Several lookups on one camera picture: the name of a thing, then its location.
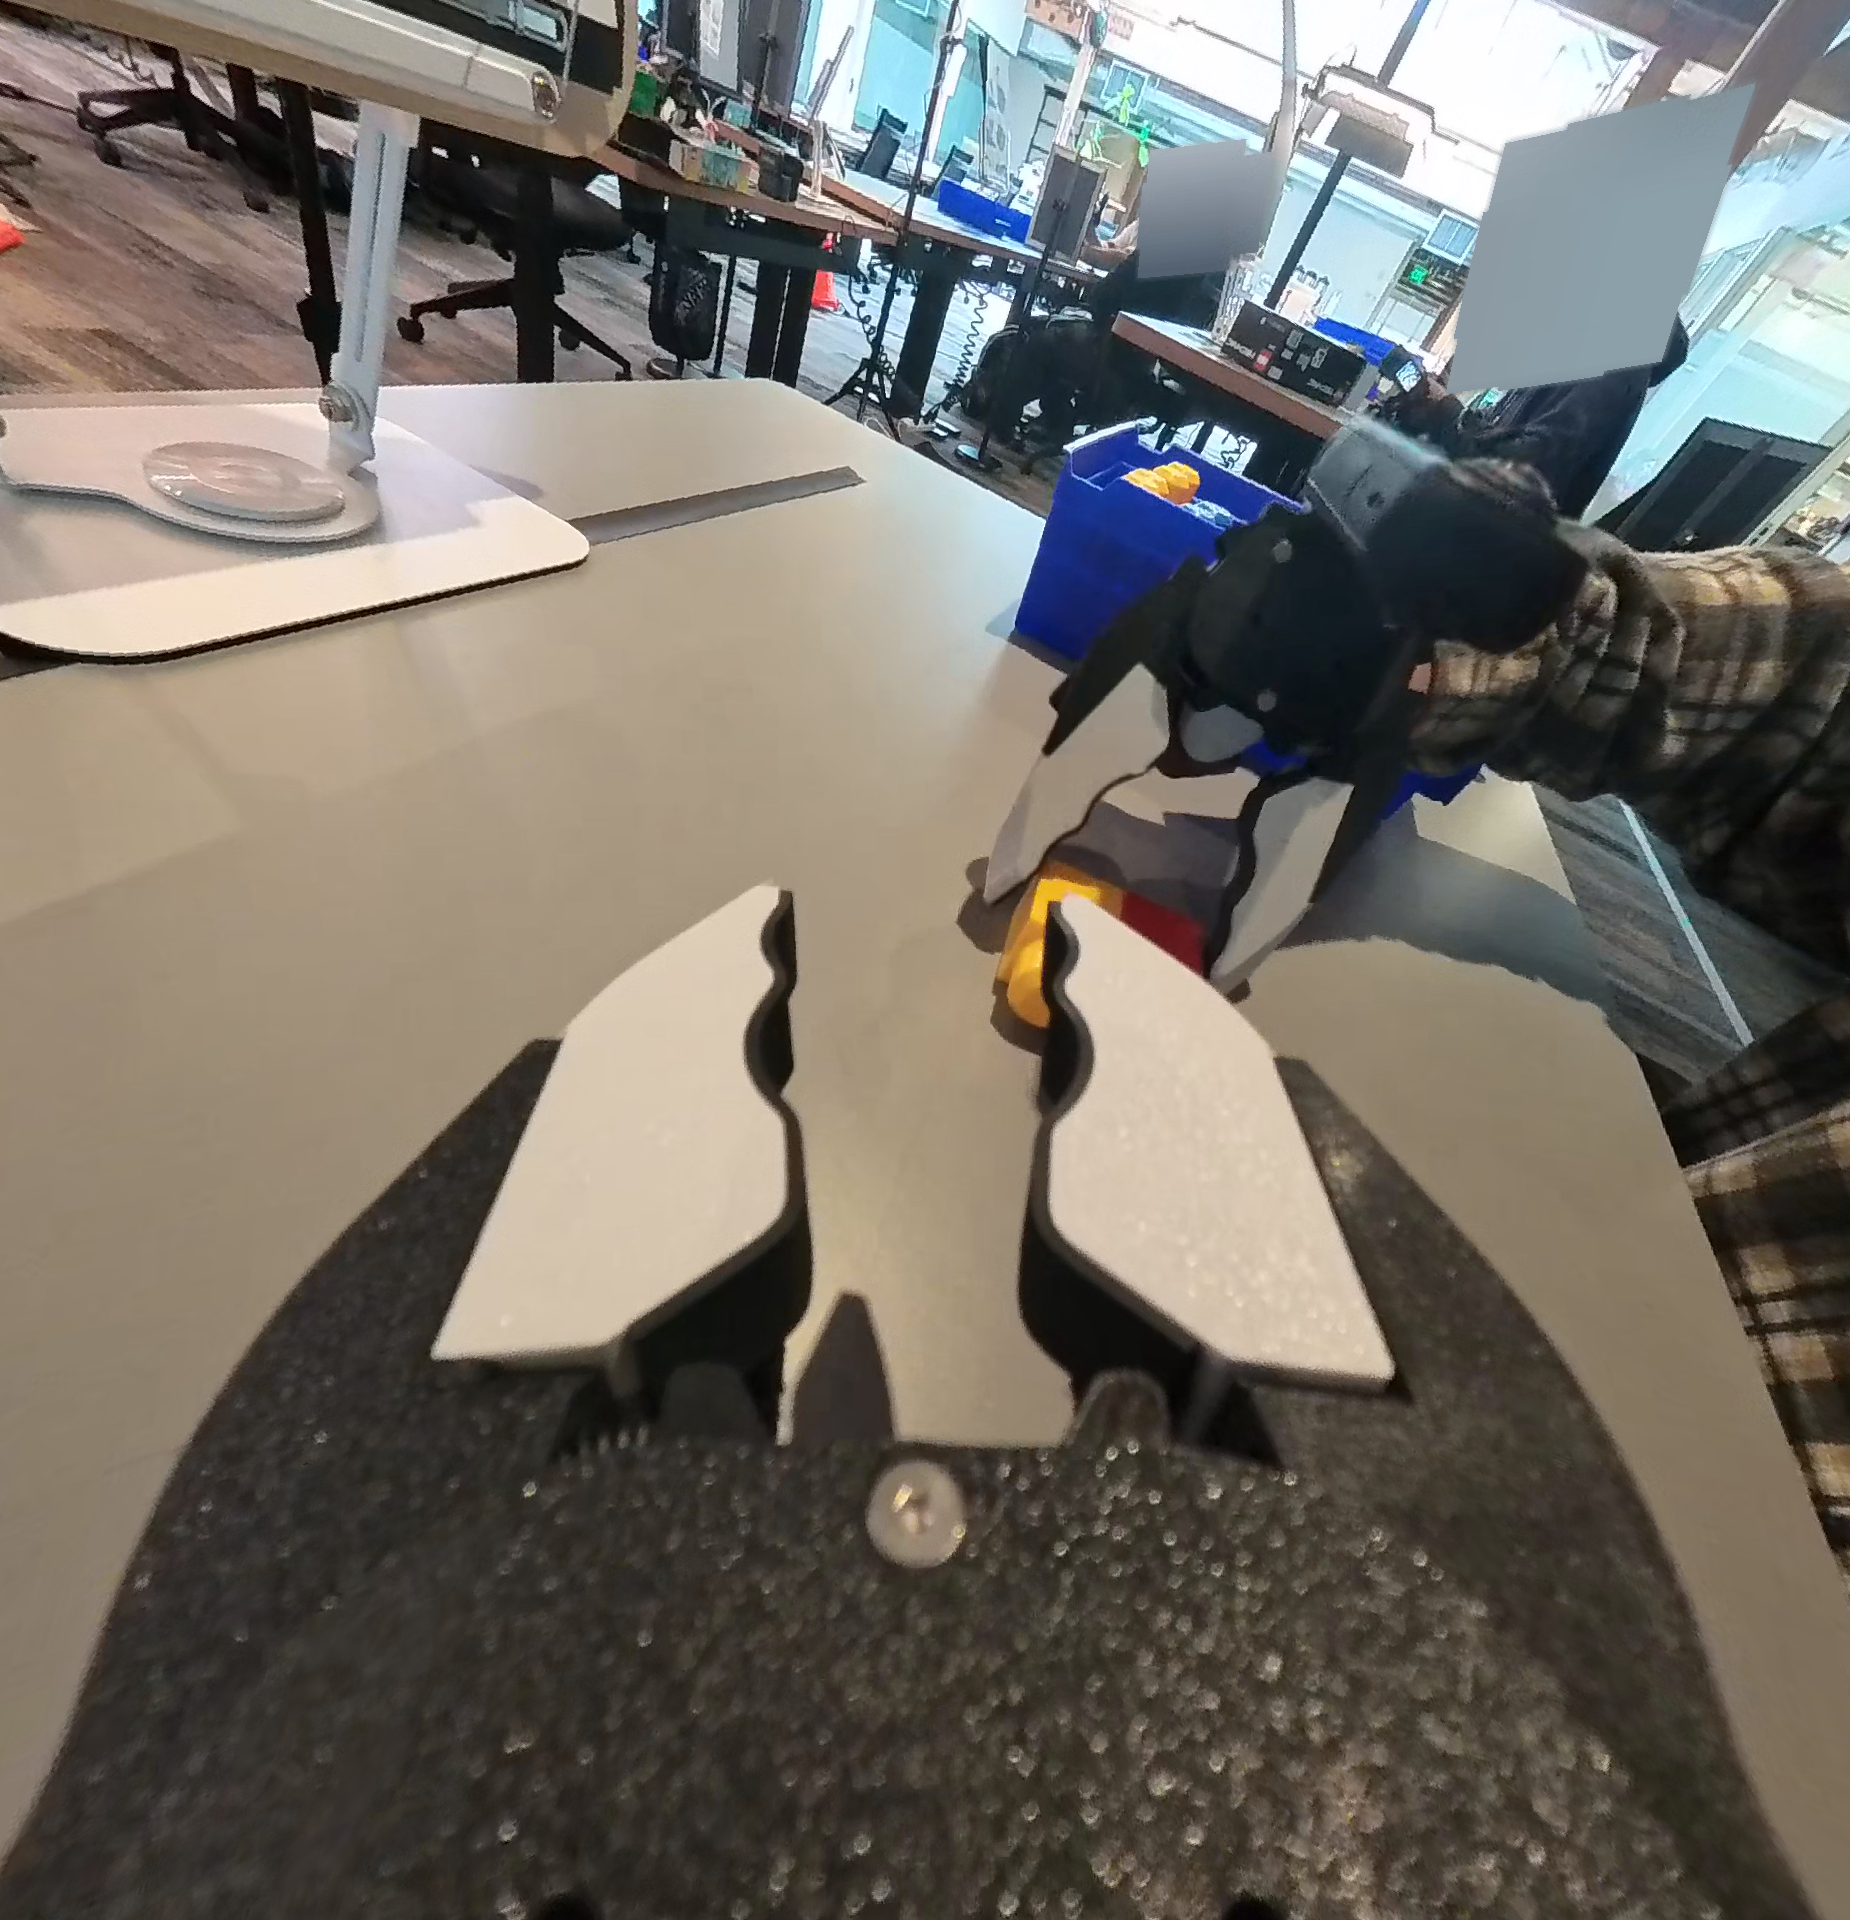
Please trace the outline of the pile of plastic building blocks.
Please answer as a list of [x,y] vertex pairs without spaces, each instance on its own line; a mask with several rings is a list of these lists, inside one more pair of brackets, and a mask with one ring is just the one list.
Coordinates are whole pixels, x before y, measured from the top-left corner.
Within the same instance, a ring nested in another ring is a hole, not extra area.
[[1201,523],[1220,533],[1231,526],[1248,523],[1252,520],[1252,515],[1241,515],[1227,506],[1223,497],[1207,497],[1201,492],[1202,473],[1190,462],[1164,462],[1157,466],[1127,469],[1124,483],[1135,492],[1144,492],[1150,497],[1170,505],[1179,515],[1198,518]]

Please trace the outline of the black office chair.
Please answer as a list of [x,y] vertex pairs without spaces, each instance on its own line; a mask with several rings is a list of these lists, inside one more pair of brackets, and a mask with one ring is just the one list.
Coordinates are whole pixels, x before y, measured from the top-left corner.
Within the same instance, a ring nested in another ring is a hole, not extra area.
[[255,119],[261,108],[257,79],[248,67],[228,63],[229,106],[213,106],[200,84],[193,84],[186,56],[152,45],[170,67],[167,84],[135,84],[115,91],[78,94],[75,122],[101,160],[122,167],[119,137],[133,129],[175,129],[193,154],[213,160],[261,163],[266,137]]
[[593,349],[620,380],[632,379],[631,359],[559,303],[561,264],[569,258],[617,254],[632,243],[622,206],[557,171],[538,150],[428,119],[411,163],[426,206],[457,217],[511,270],[505,277],[452,282],[446,294],[408,303],[395,315],[395,329],[408,344],[426,341],[428,320],[505,308],[513,320],[520,380],[552,384],[557,348]]

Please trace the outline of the wooden office desk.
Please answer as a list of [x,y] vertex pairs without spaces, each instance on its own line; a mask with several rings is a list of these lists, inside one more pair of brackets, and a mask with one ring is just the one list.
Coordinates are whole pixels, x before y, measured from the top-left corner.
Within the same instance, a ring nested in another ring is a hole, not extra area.
[[1183,377],[1191,392],[1187,418],[1248,443],[1245,475],[1274,492],[1291,492],[1302,483],[1319,447],[1358,418],[1356,412],[1248,369],[1213,348],[1198,329],[1124,310],[1110,333]]
[[895,229],[826,196],[776,200],[674,173],[617,145],[596,160],[617,182],[622,210],[655,258],[704,256],[751,263],[751,333],[745,374],[795,388],[811,329],[820,272],[848,275],[868,246],[888,246]]

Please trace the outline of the yellow one-stud block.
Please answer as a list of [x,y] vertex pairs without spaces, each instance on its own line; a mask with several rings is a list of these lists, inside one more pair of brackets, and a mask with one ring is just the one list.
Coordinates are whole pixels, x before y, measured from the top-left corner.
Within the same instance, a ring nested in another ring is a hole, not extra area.
[[1072,896],[1081,896],[1104,908],[1112,919],[1121,919],[1127,889],[1116,881],[1089,875],[1061,860],[1049,860],[1026,881],[1013,904],[993,976],[1004,1008],[1023,1025],[1044,1030],[1050,1022],[1041,985],[1049,916],[1052,903]]

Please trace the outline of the blue plastic bin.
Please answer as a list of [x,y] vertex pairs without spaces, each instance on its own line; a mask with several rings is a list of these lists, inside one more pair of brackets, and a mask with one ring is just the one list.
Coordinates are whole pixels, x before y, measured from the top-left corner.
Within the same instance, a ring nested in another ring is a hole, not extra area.
[[[1248,523],[1266,508],[1298,508],[1302,503],[1305,485],[1298,497],[1287,497],[1227,475],[1201,457],[1183,456],[1181,462],[1201,469],[1201,492],[1207,497],[1218,495],[1235,512],[1252,515]],[[1218,541],[1248,526],[1213,531],[1198,518],[1179,515],[1170,505],[1124,483],[1127,469],[1157,464],[1164,462],[1142,451],[1133,427],[1089,438],[1067,461],[1015,616],[1017,635],[1055,653],[1067,665],[1067,678],[1114,614],[1161,586],[1181,564],[1213,561]],[[1164,766],[1179,763],[1185,774],[1231,768],[1260,778],[1300,773],[1296,755],[1275,755],[1262,745],[1257,728],[1241,725],[1235,713],[1198,713],[1191,725],[1196,754],[1187,755],[1181,745],[1175,745]],[[1480,766],[1465,766],[1450,774],[1412,773],[1406,760],[1403,778],[1383,817],[1390,818],[1407,799],[1450,804],[1480,778]]]

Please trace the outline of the person's plaid shirt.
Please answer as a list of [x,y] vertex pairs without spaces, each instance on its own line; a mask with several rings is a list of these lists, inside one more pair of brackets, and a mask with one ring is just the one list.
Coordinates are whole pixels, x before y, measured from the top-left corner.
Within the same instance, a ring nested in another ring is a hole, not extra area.
[[1664,1122],[1850,1599],[1850,991]]

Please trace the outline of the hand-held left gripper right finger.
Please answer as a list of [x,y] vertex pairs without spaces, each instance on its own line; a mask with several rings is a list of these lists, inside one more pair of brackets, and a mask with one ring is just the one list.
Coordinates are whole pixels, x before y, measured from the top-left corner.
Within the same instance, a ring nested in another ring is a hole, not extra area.
[[1072,893],[1049,1025],[1023,1318],[1074,1382],[1190,1412],[1233,1385],[1383,1396],[1396,1360],[1268,1041],[1201,973]]

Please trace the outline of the black tilted panel stand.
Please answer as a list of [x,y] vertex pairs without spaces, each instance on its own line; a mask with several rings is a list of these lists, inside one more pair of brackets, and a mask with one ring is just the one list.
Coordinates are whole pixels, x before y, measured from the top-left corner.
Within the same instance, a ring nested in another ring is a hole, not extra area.
[[1708,418],[1595,526],[1640,553],[1743,545],[1825,456],[1825,444]]

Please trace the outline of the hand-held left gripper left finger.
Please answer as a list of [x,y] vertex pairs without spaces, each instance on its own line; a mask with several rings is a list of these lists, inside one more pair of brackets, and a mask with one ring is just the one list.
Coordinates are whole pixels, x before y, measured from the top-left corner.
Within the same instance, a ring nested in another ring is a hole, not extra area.
[[794,1077],[795,900],[761,883],[569,1022],[429,1357],[770,1373],[812,1296]]

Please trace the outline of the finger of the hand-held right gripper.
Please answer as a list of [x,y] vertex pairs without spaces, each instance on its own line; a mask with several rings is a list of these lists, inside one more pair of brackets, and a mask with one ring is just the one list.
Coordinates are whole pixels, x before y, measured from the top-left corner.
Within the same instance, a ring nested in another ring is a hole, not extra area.
[[1125,672],[1109,692],[1060,713],[997,831],[982,900],[1017,891],[1091,817],[1101,798],[1147,774],[1171,743],[1171,700],[1153,672]]
[[1220,996],[1246,988],[1311,909],[1351,799],[1353,784],[1317,774],[1268,774],[1252,785],[1202,951],[1202,976]]

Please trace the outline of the black equipment box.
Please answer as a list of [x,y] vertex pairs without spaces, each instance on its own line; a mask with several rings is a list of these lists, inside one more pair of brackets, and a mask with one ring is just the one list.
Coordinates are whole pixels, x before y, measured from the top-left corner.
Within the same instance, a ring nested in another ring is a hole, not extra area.
[[1362,348],[1252,301],[1241,307],[1220,349],[1253,377],[1322,405],[1344,407],[1371,384]]

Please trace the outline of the white monitor stand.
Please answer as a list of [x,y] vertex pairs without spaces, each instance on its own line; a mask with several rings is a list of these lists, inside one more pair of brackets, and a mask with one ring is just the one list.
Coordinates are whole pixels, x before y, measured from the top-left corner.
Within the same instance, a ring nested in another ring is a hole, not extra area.
[[[255,414],[242,407],[232,410],[233,424],[215,440],[179,438],[175,410],[71,410],[60,424],[27,427],[13,457],[0,449],[0,492],[117,503],[199,536],[266,545],[371,533],[382,520],[371,466],[417,135],[411,113],[362,108],[339,341],[317,394],[329,431],[320,461],[251,440]],[[0,414],[0,447],[13,424]]]

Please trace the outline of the white rounded board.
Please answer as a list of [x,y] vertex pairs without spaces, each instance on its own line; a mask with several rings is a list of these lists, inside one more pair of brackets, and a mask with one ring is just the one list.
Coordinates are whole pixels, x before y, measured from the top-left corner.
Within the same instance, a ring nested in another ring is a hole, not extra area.
[[408,609],[570,570],[573,523],[400,424],[377,427],[343,506],[261,523],[175,500],[175,449],[264,451],[335,469],[313,398],[279,394],[0,400],[0,652],[150,662]]

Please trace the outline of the red one-stud block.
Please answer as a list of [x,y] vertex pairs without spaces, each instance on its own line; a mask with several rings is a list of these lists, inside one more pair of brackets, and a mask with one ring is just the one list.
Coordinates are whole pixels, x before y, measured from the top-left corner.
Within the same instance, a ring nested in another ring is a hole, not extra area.
[[1205,976],[1205,929],[1190,914],[1157,903],[1144,893],[1121,893],[1114,909],[1121,924],[1139,933],[1153,947],[1167,951],[1185,968]]

